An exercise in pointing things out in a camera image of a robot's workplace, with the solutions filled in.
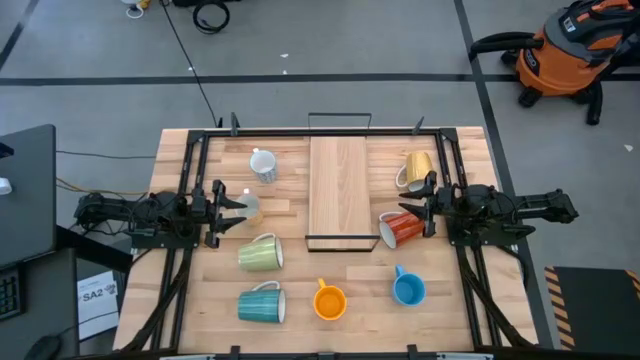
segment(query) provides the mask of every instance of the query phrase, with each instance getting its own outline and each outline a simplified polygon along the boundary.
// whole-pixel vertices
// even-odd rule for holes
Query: white mug
[[[276,181],[276,156],[271,151],[253,149],[249,167],[263,184]]]
[[[11,193],[11,183],[8,179],[0,178],[0,195],[7,195]]]

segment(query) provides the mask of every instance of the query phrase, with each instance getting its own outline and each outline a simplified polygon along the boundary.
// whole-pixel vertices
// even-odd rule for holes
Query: vacuum wheel
[[[593,92],[590,88],[582,89],[577,93],[570,96],[571,100],[573,100],[576,104],[586,105],[591,103],[593,99]]]
[[[518,61],[518,56],[520,55],[520,50],[507,50],[502,53],[500,56],[500,60],[505,65],[515,65]]]
[[[538,100],[542,97],[542,92],[538,89],[532,88],[531,86],[522,90],[520,96],[518,97],[518,104],[525,108],[530,108],[535,105]]]

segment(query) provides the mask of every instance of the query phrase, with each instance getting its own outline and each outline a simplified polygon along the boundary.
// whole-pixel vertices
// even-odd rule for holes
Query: teal mug
[[[275,285],[275,289],[263,288]],[[238,298],[238,318],[280,324],[284,321],[286,303],[284,290],[277,281],[264,282],[251,291],[245,291]]]

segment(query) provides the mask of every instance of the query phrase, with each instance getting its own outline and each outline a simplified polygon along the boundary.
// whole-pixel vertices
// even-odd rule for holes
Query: yellow and black tape
[[[562,297],[562,288],[560,287],[560,279],[555,272],[553,266],[544,268],[544,277],[547,280],[547,288],[551,295],[551,305],[556,318],[558,333],[560,334],[560,346],[562,350],[573,350],[576,346],[573,336],[571,335],[571,325],[569,324],[569,315],[564,305]]]
[[[633,287],[636,288],[636,295],[638,295],[638,300],[640,300],[640,277],[638,274],[634,273],[631,270],[626,270],[627,275],[631,277],[631,282],[633,283]]]

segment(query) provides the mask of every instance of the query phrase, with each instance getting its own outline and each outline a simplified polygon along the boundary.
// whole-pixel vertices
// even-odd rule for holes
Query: blue mug
[[[262,288],[275,285],[275,289]],[[284,290],[277,281],[264,282],[238,298],[238,318],[247,321],[282,323],[286,309]]]
[[[406,272],[400,265],[396,265],[396,281],[391,291],[393,299],[405,306],[418,306],[427,296],[424,281],[418,275]]]

